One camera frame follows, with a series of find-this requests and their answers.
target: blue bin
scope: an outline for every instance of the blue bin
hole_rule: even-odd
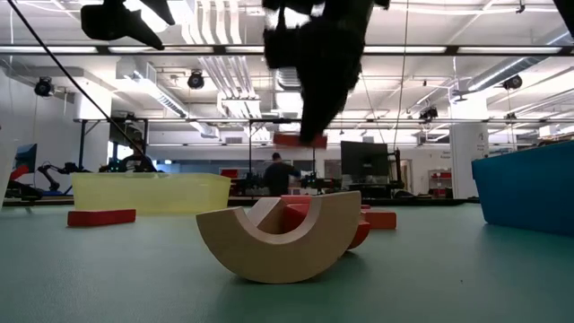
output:
[[[574,141],[473,161],[487,223],[574,236]]]

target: table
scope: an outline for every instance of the table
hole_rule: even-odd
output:
[[[0,214],[0,322],[571,322],[574,239],[484,223],[479,205],[397,207],[396,231],[301,284],[254,284],[193,216],[66,228],[67,207]]]

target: man in dark shirt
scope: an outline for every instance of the man in dark shirt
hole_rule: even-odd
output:
[[[139,150],[135,149],[133,146],[130,146],[130,148],[134,150],[134,154],[127,156],[119,163],[120,171],[154,172],[155,168],[153,167],[153,163],[150,157],[140,154],[140,151],[142,151],[144,147],[144,140],[136,138],[134,140],[134,144],[137,146],[137,148],[139,148]]]
[[[299,178],[300,171],[293,166],[282,161],[279,153],[273,154],[273,164],[267,167],[263,181],[269,188],[270,196],[281,196],[289,194],[289,176]]]

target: translucent yellow bin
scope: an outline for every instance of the translucent yellow bin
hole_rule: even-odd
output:
[[[75,173],[78,211],[196,214],[227,207],[231,180],[213,174]]]

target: black monitor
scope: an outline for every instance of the black monitor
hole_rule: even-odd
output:
[[[388,176],[387,144],[341,142],[341,173],[353,176]]]
[[[18,147],[16,158],[14,159],[14,168],[17,169],[21,166],[28,166],[29,173],[35,172],[37,150],[38,144],[26,144]]]

